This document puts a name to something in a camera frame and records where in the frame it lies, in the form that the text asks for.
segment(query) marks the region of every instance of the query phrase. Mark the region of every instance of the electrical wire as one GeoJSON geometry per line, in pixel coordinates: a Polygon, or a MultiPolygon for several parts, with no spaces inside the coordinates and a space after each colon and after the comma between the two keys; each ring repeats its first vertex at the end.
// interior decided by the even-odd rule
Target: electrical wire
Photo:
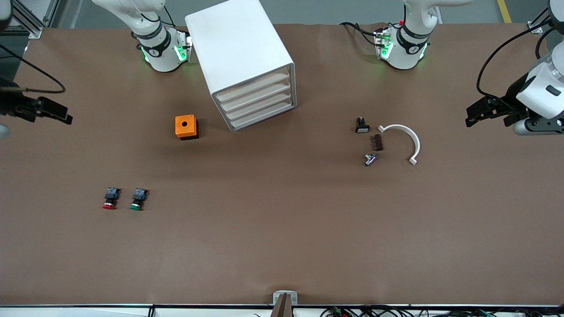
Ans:
{"type": "Polygon", "coordinates": [[[41,94],[62,94],[64,93],[67,88],[65,88],[65,86],[57,80],[57,78],[49,75],[47,72],[45,72],[43,69],[33,65],[32,63],[28,62],[27,60],[25,60],[24,58],[22,58],[21,56],[19,56],[18,54],[10,51],[6,46],[0,44],[0,49],[5,50],[6,52],[8,52],[10,55],[12,55],[13,57],[19,59],[20,61],[23,61],[25,64],[28,64],[29,66],[31,66],[33,69],[35,69],[36,71],[44,74],[45,76],[47,76],[50,80],[54,81],[57,83],[57,85],[59,85],[61,87],[60,90],[44,90],[44,89],[32,89],[32,88],[21,88],[22,91],[26,91],[29,93],[41,93],[41,94]]]}
{"type": "MultiPolygon", "coordinates": [[[[407,8],[405,5],[403,5],[403,22],[405,23],[406,21],[406,14],[407,14],[407,8]]],[[[393,27],[396,30],[399,30],[402,28],[401,25],[399,25],[399,23],[393,24],[393,23],[388,23],[389,26],[393,27]]]]}
{"type": "Polygon", "coordinates": [[[176,28],[176,25],[174,24],[174,21],[173,21],[173,17],[170,16],[169,10],[166,8],[166,6],[164,6],[164,7],[165,7],[166,14],[169,16],[170,24],[173,26],[173,28],[176,28]]]}
{"type": "Polygon", "coordinates": [[[143,14],[143,13],[141,13],[141,16],[144,17],[144,18],[145,18],[147,21],[149,21],[149,22],[159,22],[159,21],[160,21],[160,22],[162,22],[163,24],[172,25],[172,26],[176,27],[176,25],[174,25],[174,24],[172,24],[172,23],[164,22],[164,21],[161,19],[161,17],[158,16],[158,15],[157,15],[157,16],[158,16],[158,19],[157,19],[157,20],[151,20],[151,19],[149,19],[149,18],[148,18],[145,14],[143,14]]]}
{"type": "Polygon", "coordinates": [[[343,311],[349,313],[351,317],[360,317],[357,313],[353,312],[350,309],[343,309],[343,311]]]}
{"type": "MultiPolygon", "coordinates": [[[[368,37],[366,37],[366,35],[374,36],[374,33],[373,33],[373,32],[371,33],[371,32],[369,32],[369,31],[366,31],[366,30],[361,29],[361,28],[360,28],[360,25],[358,25],[358,23],[352,24],[352,23],[350,23],[350,22],[343,22],[343,23],[340,23],[340,25],[350,25],[350,26],[352,26],[353,28],[355,28],[355,30],[357,30],[358,32],[360,32],[360,34],[362,35],[362,37],[364,37],[364,39],[365,39],[368,43],[370,43],[370,44],[372,44],[372,45],[374,45],[374,46],[377,46],[377,47],[384,47],[384,45],[378,44],[378,43],[374,43],[372,40],[370,40],[368,37]]],[[[380,29],[378,29],[378,30],[375,30],[374,32],[378,32],[378,31],[383,30],[383,29],[384,29],[384,28],[380,28],[380,29]]]]}
{"type": "Polygon", "coordinates": [[[543,23],[543,22],[545,22],[545,21],[547,21],[549,18],[550,18],[549,15],[545,16],[544,19],[543,19],[541,22],[539,22],[539,24],[540,24],[540,23],[543,23]]]}
{"type": "Polygon", "coordinates": [[[544,32],[544,34],[537,41],[536,46],[535,46],[536,59],[540,59],[540,44],[543,42],[544,38],[547,37],[554,30],[556,30],[556,27],[549,29],[548,31],[544,32]]]}
{"type": "Polygon", "coordinates": [[[523,32],[521,32],[521,33],[517,34],[516,36],[513,36],[512,38],[510,38],[510,39],[508,39],[507,41],[505,41],[503,44],[501,44],[500,46],[498,46],[495,51],[493,51],[493,53],[490,55],[490,57],[488,57],[488,59],[486,60],[486,62],[485,62],[484,65],[482,66],[482,69],[480,69],[480,72],[478,73],[478,79],[476,80],[476,89],[478,90],[478,92],[479,92],[480,94],[482,94],[482,95],[484,95],[484,96],[486,96],[486,97],[490,97],[490,98],[497,99],[499,102],[503,103],[503,104],[504,104],[506,107],[508,107],[509,109],[511,109],[511,110],[513,110],[513,111],[516,111],[515,108],[513,108],[511,105],[509,105],[509,104],[506,103],[505,101],[501,100],[501,98],[499,98],[498,96],[492,95],[492,94],[490,94],[490,93],[487,93],[487,92],[483,91],[483,90],[480,88],[480,81],[482,80],[482,75],[484,74],[484,70],[486,69],[486,66],[488,66],[488,64],[489,64],[490,61],[494,58],[494,56],[495,56],[501,49],[503,49],[503,48],[505,47],[505,45],[507,45],[507,44],[513,42],[515,39],[517,39],[517,38],[519,38],[519,37],[521,37],[521,36],[524,36],[525,34],[529,33],[530,31],[532,31],[532,30],[534,30],[534,29],[537,29],[537,28],[539,28],[539,27],[542,27],[542,26],[544,26],[544,25],[547,25],[548,23],[550,23],[550,20],[544,21],[544,22],[540,23],[539,25],[536,25],[536,26],[533,26],[533,27],[531,27],[531,28],[528,28],[528,29],[524,30],[523,32]]]}
{"type": "Polygon", "coordinates": [[[405,310],[403,308],[396,307],[396,310],[402,313],[402,315],[405,315],[406,317],[415,317],[410,311],[405,310]]]}
{"type": "Polygon", "coordinates": [[[319,315],[319,317],[323,317],[323,315],[324,315],[326,312],[330,311],[330,310],[331,310],[330,308],[325,309],[324,311],[321,312],[321,314],[319,315]]]}
{"type": "Polygon", "coordinates": [[[394,310],[399,312],[399,314],[402,317],[404,316],[404,312],[400,312],[400,309],[398,309],[396,307],[392,307],[392,306],[373,305],[373,306],[370,306],[368,309],[369,309],[369,311],[367,311],[367,315],[369,315],[370,317],[381,317],[385,313],[389,313],[389,314],[393,315],[394,317],[399,317],[398,314],[396,314],[394,312],[394,310]],[[382,313],[378,314],[378,313],[374,312],[374,310],[382,310],[382,313]]]}
{"type": "Polygon", "coordinates": [[[548,8],[544,9],[532,22],[531,25],[533,23],[535,23],[541,16],[543,16],[543,14],[545,14],[548,11],[548,8]]]}

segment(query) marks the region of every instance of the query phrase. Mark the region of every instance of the brown table surface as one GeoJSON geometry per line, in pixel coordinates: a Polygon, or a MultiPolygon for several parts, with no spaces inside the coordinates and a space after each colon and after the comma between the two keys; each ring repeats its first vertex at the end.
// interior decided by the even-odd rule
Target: brown table surface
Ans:
{"type": "MultiPolygon", "coordinates": [[[[338,25],[277,25],[298,108],[228,131],[197,64],[147,65],[126,29],[46,29],[25,54],[68,89],[71,126],[11,117],[0,142],[0,301],[559,304],[564,140],[468,129],[485,59],[519,24],[439,25],[425,59],[397,71],[338,25]],[[179,141],[194,113],[201,138],[179,141]],[[370,168],[363,116],[386,132],[370,168]],[[108,186],[119,208],[102,209],[108,186]],[[143,212],[127,207],[151,190],[143,212]]],[[[528,35],[491,63],[503,94],[534,63],[528,35]]],[[[16,82],[56,88],[29,67],[16,82]]]]}

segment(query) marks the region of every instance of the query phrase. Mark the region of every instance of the white curved part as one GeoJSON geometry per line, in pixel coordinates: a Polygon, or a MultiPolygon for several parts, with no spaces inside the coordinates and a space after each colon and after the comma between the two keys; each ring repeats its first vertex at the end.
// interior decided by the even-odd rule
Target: white curved part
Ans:
{"type": "Polygon", "coordinates": [[[415,157],[419,154],[419,150],[421,149],[421,142],[419,142],[419,137],[417,136],[417,134],[415,134],[415,132],[413,132],[413,130],[411,130],[410,128],[404,126],[404,125],[389,125],[387,127],[383,127],[383,126],[379,126],[378,130],[380,130],[380,132],[384,132],[390,129],[397,129],[397,130],[401,130],[407,134],[409,134],[409,136],[413,139],[413,143],[415,144],[415,153],[413,154],[413,156],[411,156],[411,158],[409,159],[409,162],[413,165],[417,164],[417,160],[415,159],[415,157]]]}

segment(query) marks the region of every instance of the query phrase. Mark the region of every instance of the metal connector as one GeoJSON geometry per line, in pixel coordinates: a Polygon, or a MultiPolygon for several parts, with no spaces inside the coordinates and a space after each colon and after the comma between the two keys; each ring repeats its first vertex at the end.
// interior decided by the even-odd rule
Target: metal connector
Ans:
{"type": "Polygon", "coordinates": [[[376,38],[390,39],[390,33],[376,32],[374,34],[376,38]]]}
{"type": "Polygon", "coordinates": [[[372,165],[372,163],[374,163],[374,161],[376,161],[378,158],[380,158],[379,155],[376,154],[376,153],[374,153],[374,154],[368,153],[364,157],[366,158],[366,162],[364,163],[365,166],[372,165]]]}

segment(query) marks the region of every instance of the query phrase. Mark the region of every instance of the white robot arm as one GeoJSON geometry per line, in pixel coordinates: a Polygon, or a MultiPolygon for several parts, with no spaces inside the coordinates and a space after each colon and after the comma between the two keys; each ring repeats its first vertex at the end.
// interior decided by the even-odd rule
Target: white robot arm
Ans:
{"type": "Polygon", "coordinates": [[[165,0],[92,0],[120,18],[141,43],[145,60],[159,72],[170,72],[190,58],[191,37],[165,27],[156,11],[165,0]]]}
{"type": "Polygon", "coordinates": [[[413,68],[423,58],[429,36],[438,22],[437,7],[457,7],[473,0],[403,0],[406,16],[400,27],[376,34],[378,57],[397,69],[413,68]]]}
{"type": "MultiPolygon", "coordinates": [[[[548,7],[550,24],[564,35],[564,1],[550,0],[548,7]]],[[[505,126],[513,125],[518,135],[564,135],[564,42],[511,84],[505,96],[485,95],[466,109],[467,127],[505,116],[505,126]]]]}

